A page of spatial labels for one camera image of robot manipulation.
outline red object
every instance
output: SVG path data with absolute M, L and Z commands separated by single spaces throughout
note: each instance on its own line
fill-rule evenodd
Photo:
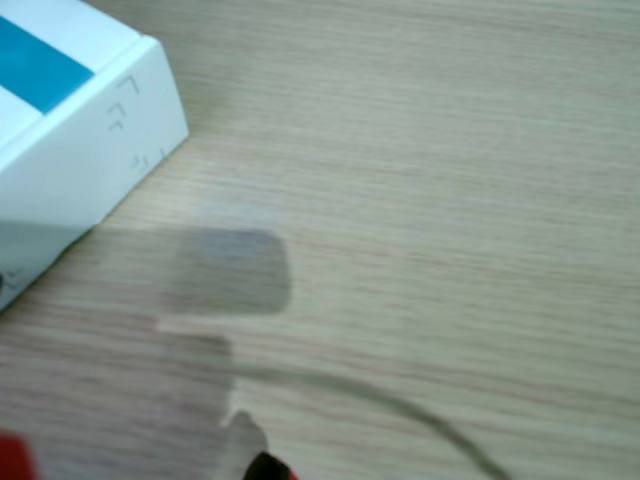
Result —
M 36 480 L 27 442 L 18 435 L 0 432 L 0 479 Z
M 251 462 L 243 480 L 298 480 L 298 477 L 282 460 L 262 452 Z

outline wood grain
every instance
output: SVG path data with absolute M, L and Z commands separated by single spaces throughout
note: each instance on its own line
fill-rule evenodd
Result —
M 637 478 L 634 2 L 91 3 L 163 41 L 192 136 L 0 323 L 43 478 L 205 478 L 238 410 L 308 480 L 482 478 L 234 363 L 516 479 Z

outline blue stripe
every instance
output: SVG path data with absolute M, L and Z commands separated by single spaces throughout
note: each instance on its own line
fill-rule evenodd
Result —
M 42 113 L 93 76 L 51 45 L 0 16 L 0 85 Z

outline wooden table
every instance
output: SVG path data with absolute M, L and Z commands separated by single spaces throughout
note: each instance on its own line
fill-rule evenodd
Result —
M 91 3 L 163 41 L 192 134 L 2 317 L 43 479 L 226 480 L 238 411 L 308 480 L 483 478 L 240 365 L 514 479 L 638 478 L 638 5 Z

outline white box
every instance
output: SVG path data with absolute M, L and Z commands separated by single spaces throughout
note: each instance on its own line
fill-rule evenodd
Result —
M 0 311 L 187 134 L 158 41 L 78 0 L 0 0 Z

